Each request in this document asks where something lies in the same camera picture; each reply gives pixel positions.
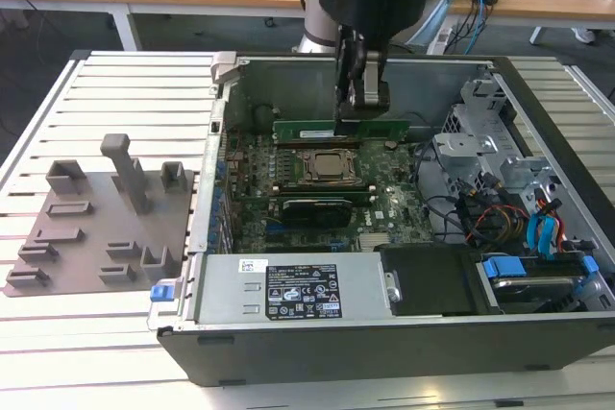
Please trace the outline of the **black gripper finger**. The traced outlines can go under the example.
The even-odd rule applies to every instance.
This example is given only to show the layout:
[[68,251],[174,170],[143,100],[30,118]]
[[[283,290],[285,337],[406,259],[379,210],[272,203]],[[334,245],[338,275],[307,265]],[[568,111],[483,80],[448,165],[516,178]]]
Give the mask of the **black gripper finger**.
[[338,27],[335,45],[335,95],[338,102],[347,100],[357,56],[361,54],[361,45],[361,35],[352,27]]
[[388,83],[381,79],[386,55],[366,52],[357,56],[347,100],[334,108],[334,134],[351,135],[363,120],[376,118],[389,110]]

